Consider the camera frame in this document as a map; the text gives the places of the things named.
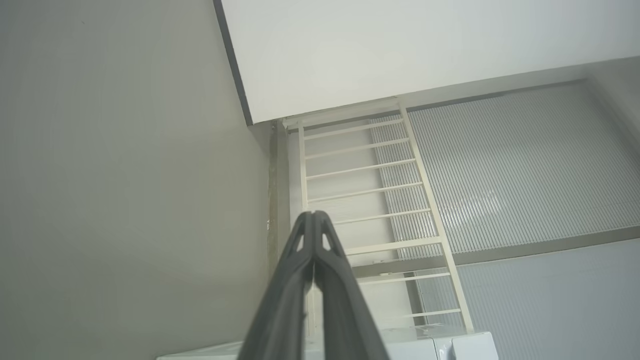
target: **white appliance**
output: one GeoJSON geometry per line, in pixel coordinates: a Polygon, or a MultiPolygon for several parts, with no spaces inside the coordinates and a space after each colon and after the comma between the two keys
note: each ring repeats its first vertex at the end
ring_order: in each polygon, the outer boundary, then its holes
{"type": "MultiPolygon", "coordinates": [[[[443,325],[423,325],[380,331],[391,360],[497,360],[490,332],[465,334],[443,325]]],[[[235,360],[241,342],[165,355],[157,360],[235,360]]],[[[323,360],[321,336],[307,338],[305,360],[323,360]]]]}

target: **black plastic object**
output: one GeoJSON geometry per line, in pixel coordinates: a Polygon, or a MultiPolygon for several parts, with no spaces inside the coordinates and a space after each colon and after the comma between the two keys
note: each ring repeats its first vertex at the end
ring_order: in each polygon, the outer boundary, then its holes
{"type": "Polygon", "coordinates": [[[314,280],[323,293],[324,358],[389,360],[333,224],[323,211],[298,216],[238,360],[304,359],[305,294],[314,280]],[[323,247],[323,235],[329,250],[323,247]]]}

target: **ladder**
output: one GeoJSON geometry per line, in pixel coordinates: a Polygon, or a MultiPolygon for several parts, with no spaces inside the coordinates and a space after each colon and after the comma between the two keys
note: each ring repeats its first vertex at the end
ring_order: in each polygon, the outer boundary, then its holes
{"type": "MultiPolygon", "coordinates": [[[[302,195],[302,197],[301,197],[301,200],[302,200],[302,211],[308,211],[309,210],[309,204],[315,203],[315,202],[326,202],[326,201],[332,201],[332,200],[337,200],[337,199],[345,199],[345,198],[349,198],[349,197],[358,197],[358,196],[361,196],[361,195],[366,195],[366,194],[371,194],[371,193],[380,193],[380,192],[387,192],[387,191],[390,191],[390,190],[397,190],[397,189],[402,189],[402,188],[410,188],[410,187],[413,187],[413,186],[422,186],[424,188],[424,193],[426,194],[427,203],[429,204],[428,208],[426,208],[426,209],[402,211],[402,212],[398,212],[398,213],[376,215],[376,216],[371,216],[371,217],[352,218],[352,219],[349,219],[349,220],[336,221],[333,224],[336,225],[337,227],[339,227],[341,224],[351,224],[351,223],[354,223],[354,222],[365,222],[365,221],[381,219],[381,218],[394,218],[394,217],[400,217],[400,216],[403,216],[403,215],[409,215],[409,214],[415,214],[415,213],[431,213],[431,215],[433,217],[433,220],[434,220],[434,223],[435,223],[436,231],[438,233],[437,236],[433,236],[433,237],[429,237],[429,238],[414,239],[414,240],[406,240],[406,241],[395,241],[395,242],[384,243],[384,244],[380,244],[380,245],[368,245],[368,246],[363,246],[363,247],[354,247],[354,248],[350,248],[350,249],[344,249],[344,251],[345,251],[346,255],[350,256],[350,255],[358,255],[358,254],[367,254],[367,253],[372,253],[372,252],[399,250],[399,249],[404,249],[404,248],[408,248],[408,247],[418,247],[418,246],[424,246],[424,245],[434,245],[434,244],[439,245],[440,248],[442,249],[442,255],[444,256],[444,259],[445,259],[447,272],[441,273],[441,274],[402,277],[402,278],[398,278],[398,279],[384,279],[384,280],[378,280],[378,281],[365,281],[365,282],[360,282],[360,285],[361,286],[364,286],[364,285],[368,286],[368,285],[372,285],[372,284],[383,284],[383,283],[388,283],[388,282],[399,282],[399,281],[412,281],[412,280],[418,280],[418,279],[429,279],[429,278],[443,277],[443,276],[451,277],[451,281],[453,283],[454,295],[455,295],[457,303],[458,303],[458,307],[456,309],[445,309],[445,310],[431,311],[431,312],[425,312],[425,313],[407,314],[407,315],[404,315],[402,317],[403,318],[416,318],[416,317],[422,317],[422,316],[427,317],[427,316],[431,316],[431,315],[441,315],[441,314],[448,314],[448,313],[460,313],[460,315],[462,316],[462,321],[463,321],[463,324],[465,326],[466,331],[468,333],[471,333],[471,332],[473,332],[474,329],[473,329],[473,325],[472,325],[472,322],[471,322],[471,317],[469,315],[469,309],[468,309],[468,306],[467,306],[467,301],[465,300],[465,296],[464,296],[464,293],[462,291],[462,285],[460,284],[460,277],[458,276],[458,271],[456,269],[456,265],[455,265],[454,260],[453,260],[451,247],[449,245],[449,241],[447,240],[447,235],[446,235],[445,230],[444,230],[444,225],[442,223],[442,218],[440,217],[440,213],[438,211],[438,207],[436,206],[435,197],[433,196],[433,191],[431,189],[431,185],[429,184],[429,179],[427,178],[426,169],[424,168],[424,163],[422,162],[422,158],[420,156],[420,151],[418,150],[418,144],[416,142],[415,135],[413,133],[413,128],[412,128],[411,122],[409,121],[409,116],[407,114],[407,110],[403,106],[401,100],[398,99],[398,98],[395,98],[393,100],[393,105],[394,105],[394,107],[397,108],[397,110],[399,110],[400,117],[401,117],[400,119],[384,121],[384,122],[379,122],[379,123],[374,123],[374,124],[367,124],[367,125],[362,125],[362,126],[353,126],[353,127],[349,127],[349,128],[346,128],[346,129],[340,129],[340,130],[336,130],[336,131],[329,131],[329,132],[315,134],[315,135],[306,135],[305,136],[305,123],[306,123],[305,119],[299,119],[296,122],[297,123],[297,127],[298,127],[298,145],[299,145],[299,150],[300,150],[299,160],[300,160],[300,180],[301,180],[300,183],[301,183],[301,192],[302,192],[302,194],[301,194],[302,195]],[[403,124],[404,131],[406,133],[406,138],[402,138],[402,139],[398,139],[398,140],[385,141],[385,142],[372,143],[372,144],[369,144],[369,145],[361,145],[361,146],[356,146],[356,147],[349,147],[347,149],[340,149],[340,150],[336,150],[336,151],[322,152],[322,153],[313,154],[313,155],[306,155],[305,154],[305,141],[307,141],[307,140],[312,140],[312,139],[317,139],[317,138],[325,138],[325,137],[326,138],[330,138],[331,136],[334,136],[334,135],[350,133],[350,132],[353,132],[353,131],[365,131],[365,130],[374,129],[376,127],[389,126],[389,125],[394,125],[394,124],[403,124]],[[366,167],[351,168],[351,169],[347,169],[347,170],[341,170],[341,171],[336,171],[336,172],[328,172],[328,173],[324,173],[324,174],[307,176],[307,160],[321,158],[321,157],[325,157],[325,156],[340,155],[340,154],[344,154],[344,153],[347,153],[347,152],[353,152],[353,151],[362,151],[362,150],[367,150],[367,149],[375,149],[377,147],[395,145],[395,144],[399,144],[399,143],[408,143],[409,144],[409,147],[410,147],[411,152],[413,154],[413,158],[412,159],[401,160],[401,161],[393,161],[393,162],[382,163],[382,164],[377,164],[377,165],[370,165],[370,166],[366,166],[366,167]],[[333,195],[333,196],[329,196],[329,197],[320,197],[320,198],[315,198],[315,199],[309,199],[308,198],[308,195],[307,195],[308,181],[312,181],[313,179],[318,179],[318,178],[321,178],[321,177],[328,177],[328,176],[338,176],[338,175],[341,175],[341,174],[346,174],[346,173],[350,173],[350,172],[357,172],[357,171],[362,171],[362,170],[393,167],[393,166],[407,164],[407,163],[415,164],[415,166],[417,167],[419,176],[420,176],[420,182],[418,182],[418,183],[410,183],[410,184],[402,184],[402,185],[398,185],[398,186],[383,187],[383,188],[378,188],[378,189],[373,189],[373,190],[364,190],[364,191],[359,191],[359,192],[344,193],[344,194],[333,195]]],[[[315,331],[314,329],[315,329],[315,322],[316,322],[315,313],[314,313],[315,304],[314,304],[314,296],[313,296],[313,294],[314,294],[314,289],[312,289],[309,292],[309,295],[307,297],[307,307],[308,307],[308,309],[310,309],[310,312],[311,312],[311,314],[308,316],[309,334],[310,335],[312,335],[314,333],[314,331],[315,331]]]]}

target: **gray wall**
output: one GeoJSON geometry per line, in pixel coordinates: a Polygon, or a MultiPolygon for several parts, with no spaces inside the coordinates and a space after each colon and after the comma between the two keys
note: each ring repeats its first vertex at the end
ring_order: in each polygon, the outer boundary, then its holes
{"type": "Polygon", "coordinates": [[[592,65],[588,77],[640,152],[640,56],[592,65]]]}
{"type": "MultiPolygon", "coordinates": [[[[583,82],[409,112],[454,253],[499,249],[640,224],[640,157],[583,82]]],[[[373,129],[377,142],[402,138],[373,129]]],[[[406,144],[378,151],[402,160],[406,144]]],[[[419,181],[415,165],[381,169],[385,186],[419,181]]],[[[393,212],[423,191],[387,192],[393,212]]],[[[393,219],[396,239],[434,233],[426,216],[393,219]]],[[[432,256],[433,247],[404,258],[432,256]]]]}
{"type": "MultiPolygon", "coordinates": [[[[501,360],[637,359],[638,256],[635,239],[463,265],[458,272],[474,327],[493,334],[501,360]]],[[[448,278],[418,282],[425,311],[455,304],[448,278]]]]}
{"type": "Polygon", "coordinates": [[[267,281],[267,141],[211,0],[2,2],[0,357],[241,339],[267,281]]]}

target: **ribbed metal panel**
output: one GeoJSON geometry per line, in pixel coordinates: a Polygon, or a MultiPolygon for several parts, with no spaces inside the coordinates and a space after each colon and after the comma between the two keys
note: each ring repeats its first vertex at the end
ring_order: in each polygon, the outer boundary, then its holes
{"type": "MultiPolygon", "coordinates": [[[[400,115],[391,115],[371,120],[371,122],[384,122],[400,119],[400,115]]],[[[406,138],[406,131],[402,124],[379,127],[371,131],[374,142],[384,142],[398,138],[406,138]]],[[[407,143],[381,147],[376,149],[376,157],[379,163],[388,163],[413,158],[410,146],[407,143]]],[[[398,165],[395,167],[380,169],[381,182],[384,187],[402,184],[419,183],[420,175],[415,163],[398,165]]],[[[429,207],[424,188],[416,186],[407,189],[398,189],[385,192],[388,211],[399,213],[429,207]]],[[[395,241],[405,241],[436,236],[437,231],[433,223],[431,213],[421,213],[392,218],[391,227],[395,241]]],[[[440,248],[436,245],[412,247],[401,249],[398,256],[401,259],[424,258],[426,256],[440,255],[440,248]]]]}
{"type": "MultiPolygon", "coordinates": [[[[475,328],[493,334],[503,360],[637,359],[639,258],[640,240],[629,240],[458,272],[475,328]]],[[[447,280],[418,280],[425,311],[455,306],[447,280]]],[[[460,317],[429,322],[459,325],[460,317]]]]}
{"type": "MultiPolygon", "coordinates": [[[[455,253],[640,224],[640,159],[582,84],[411,111],[409,117],[455,253]]],[[[381,142],[398,131],[371,133],[381,142]]],[[[408,151],[395,145],[376,155],[395,161],[408,151]]],[[[413,165],[380,174],[385,186],[419,181],[413,165]]],[[[421,189],[387,194],[391,211],[425,206],[424,198],[421,189]]],[[[433,234],[424,215],[392,225],[396,241],[433,234]]],[[[433,254],[418,249],[400,256],[433,254]]]]}

